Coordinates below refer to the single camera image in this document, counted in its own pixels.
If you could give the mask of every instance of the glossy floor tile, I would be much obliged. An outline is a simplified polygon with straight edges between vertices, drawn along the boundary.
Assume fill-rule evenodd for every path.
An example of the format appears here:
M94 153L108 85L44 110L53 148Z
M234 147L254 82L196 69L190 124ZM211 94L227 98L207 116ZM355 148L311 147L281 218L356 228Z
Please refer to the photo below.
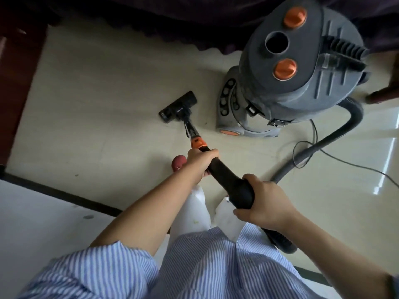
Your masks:
M51 28L17 132L7 172L107 205L126 208L171 173L170 162L190 148L182 123L164 124L158 112L189 90L198 99L193 123L222 160L242 176L264 180L292 155L311 125L285 127L278 138L216 133L216 97L240 52L199 52L103 23L70 21ZM370 81L352 96L386 87L393 53L372 55ZM326 151L399 180L399 100L365 105L364 121ZM334 107L315 119L324 137L349 115ZM201 182L214 215L225 196ZM378 173L321 153L281 186L295 206L322 228L392 272L399 272L399 189ZM294 265L316 270L301 252Z

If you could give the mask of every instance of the dark fabric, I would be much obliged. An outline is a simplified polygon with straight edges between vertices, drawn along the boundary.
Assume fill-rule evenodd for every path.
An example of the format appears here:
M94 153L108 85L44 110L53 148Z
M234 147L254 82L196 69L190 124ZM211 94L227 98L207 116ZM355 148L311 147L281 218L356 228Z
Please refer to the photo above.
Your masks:
M254 29L284 0L13 0L55 24L63 17L104 18L164 41L223 54L242 50ZM319 0L348 17L372 52L399 49L399 0Z

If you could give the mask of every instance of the gray hose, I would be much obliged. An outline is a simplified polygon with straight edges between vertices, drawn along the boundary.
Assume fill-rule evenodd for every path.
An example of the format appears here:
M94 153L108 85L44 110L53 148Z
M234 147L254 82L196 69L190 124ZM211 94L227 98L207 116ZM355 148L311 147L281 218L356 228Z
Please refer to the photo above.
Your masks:
M349 111L351 115L350 119L341 128L326 136L321 141L299 152L295 156L295 163L299 164L306 158L310 157L313 153L319 151L320 149L323 149L325 146L339 139L342 135L347 134L349 131L351 131L353 128L360 124L363 119L363 107L359 102L350 97L346 97L338 103L338 106L345 108L347 111ZM291 159L273 175L270 181L278 183L293 168L295 168L295 164L294 160Z

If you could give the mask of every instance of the vacuum handle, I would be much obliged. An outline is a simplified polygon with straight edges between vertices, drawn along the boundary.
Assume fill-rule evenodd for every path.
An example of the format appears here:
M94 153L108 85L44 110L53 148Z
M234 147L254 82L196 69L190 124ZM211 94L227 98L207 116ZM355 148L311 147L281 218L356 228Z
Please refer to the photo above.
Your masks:
M202 152L210 151L209 147L204 145L199 148ZM237 209L250 209L255 200L255 192L249 181L241 179L235 175L227 166L219 159L214 158L208 169L209 173L216 181L227 191L230 202ZM284 235L277 231L262 230L269 237L270 241L281 251L292 254L297 247L289 241Z

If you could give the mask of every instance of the gray vacuum body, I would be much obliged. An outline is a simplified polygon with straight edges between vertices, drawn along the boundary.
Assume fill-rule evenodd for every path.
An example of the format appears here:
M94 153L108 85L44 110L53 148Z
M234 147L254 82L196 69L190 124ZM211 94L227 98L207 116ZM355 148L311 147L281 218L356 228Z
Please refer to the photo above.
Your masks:
M293 8L306 13L294 28L286 22ZM359 32L343 15L315 0L284 1L252 34L239 66L227 73L217 100L217 130L275 137L279 128L313 118L365 77L367 54ZM256 116L264 120L260 127L249 122Z

